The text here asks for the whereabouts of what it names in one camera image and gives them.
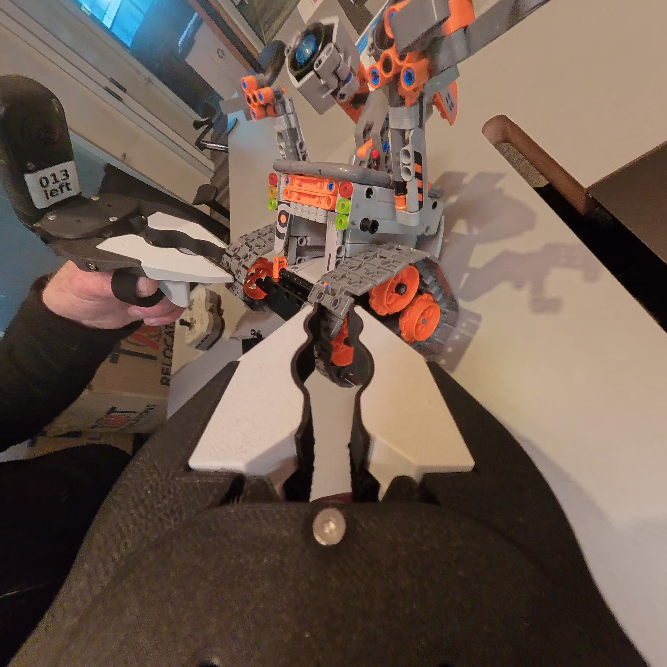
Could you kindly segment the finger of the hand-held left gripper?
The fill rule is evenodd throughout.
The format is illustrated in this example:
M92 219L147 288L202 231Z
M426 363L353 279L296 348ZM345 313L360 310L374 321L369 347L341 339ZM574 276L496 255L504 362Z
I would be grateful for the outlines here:
M190 305L190 283L232 283L234 276L201 255L175 248L152 246L145 239L125 235L106 239L97 246L106 252L138 260L146 277L159 282L166 298L178 307Z
M153 246L177 249L214 263L223 263L227 254L225 242L204 226L163 212L147 217L141 236Z

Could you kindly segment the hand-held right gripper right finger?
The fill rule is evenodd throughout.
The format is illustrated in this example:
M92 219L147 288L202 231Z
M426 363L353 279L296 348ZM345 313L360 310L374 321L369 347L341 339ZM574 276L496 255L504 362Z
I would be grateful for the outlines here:
M350 316L350 336L362 381L360 438L350 450L355 471L372 477L368 497L382 499L398 477L419 484L426 474L472 471L474 459L424 358L361 307Z

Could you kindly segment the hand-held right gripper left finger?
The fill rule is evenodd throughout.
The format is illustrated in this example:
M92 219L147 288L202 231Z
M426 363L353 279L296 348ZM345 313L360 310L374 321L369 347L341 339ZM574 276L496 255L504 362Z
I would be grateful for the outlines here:
M307 306L243 355L189 459L199 471L266 477L308 502L314 470L312 406L316 307Z

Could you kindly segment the orange grey tracked brick robot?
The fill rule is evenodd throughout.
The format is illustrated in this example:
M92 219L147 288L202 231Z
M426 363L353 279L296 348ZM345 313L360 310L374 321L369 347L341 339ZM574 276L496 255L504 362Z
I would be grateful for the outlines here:
M270 118L281 159L269 174L273 222L233 242L228 288L253 310L284 319L321 306L315 353L339 386L358 384L347 318L361 305L429 361L438 360L459 318L439 266L444 194L430 184L426 123L453 124L458 63L475 21L472 1L386 1L359 46L337 17L312 21L264 73L240 80L254 121ZM334 105L355 122L347 162L310 159L296 108L275 80L319 113Z

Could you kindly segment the person's left forearm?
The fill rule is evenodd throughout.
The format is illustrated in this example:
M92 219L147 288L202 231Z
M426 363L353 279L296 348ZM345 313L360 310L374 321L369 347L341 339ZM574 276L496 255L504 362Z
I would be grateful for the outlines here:
M1 451L38 435L88 386L114 346L141 323L88 328L49 310L32 284L1 339Z

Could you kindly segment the person's left hand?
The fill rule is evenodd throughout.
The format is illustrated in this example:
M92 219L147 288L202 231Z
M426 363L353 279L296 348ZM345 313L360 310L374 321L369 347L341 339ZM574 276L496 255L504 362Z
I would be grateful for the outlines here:
M120 329L139 321L162 326L184 312L168 298L152 307L121 302L112 292L112 273L83 271L71 261L51 276L42 300L55 314L95 329Z

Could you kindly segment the grey motor block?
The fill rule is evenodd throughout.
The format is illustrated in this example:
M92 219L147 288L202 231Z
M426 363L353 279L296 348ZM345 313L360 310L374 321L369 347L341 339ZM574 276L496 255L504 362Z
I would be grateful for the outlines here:
M191 291L191 303L178 323L185 328L189 347L203 352L210 349L225 329L220 295L204 286L195 287Z

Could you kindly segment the printed cardboard box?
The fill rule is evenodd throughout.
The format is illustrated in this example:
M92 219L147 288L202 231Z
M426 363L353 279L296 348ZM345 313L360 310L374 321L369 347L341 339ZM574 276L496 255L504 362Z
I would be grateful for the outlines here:
M166 421L174 325L142 325L119 341L79 398L45 429L150 434Z

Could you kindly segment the person's black clothing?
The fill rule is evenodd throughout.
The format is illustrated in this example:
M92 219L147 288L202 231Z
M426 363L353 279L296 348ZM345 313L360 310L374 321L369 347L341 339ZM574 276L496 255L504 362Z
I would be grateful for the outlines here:
M108 444L1 464L1 665L43 618L131 460Z

